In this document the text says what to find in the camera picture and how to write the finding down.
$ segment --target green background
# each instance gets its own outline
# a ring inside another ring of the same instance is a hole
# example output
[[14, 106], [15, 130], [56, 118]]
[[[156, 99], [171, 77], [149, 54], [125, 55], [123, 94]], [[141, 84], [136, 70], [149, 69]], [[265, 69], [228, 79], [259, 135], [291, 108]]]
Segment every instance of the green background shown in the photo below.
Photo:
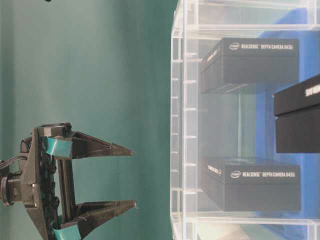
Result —
[[[78, 203], [136, 199], [86, 239], [168, 240], [170, 32], [176, 0], [1, 0], [0, 158], [40, 124], [132, 149], [73, 161]], [[40, 240], [21, 203], [0, 239]]]

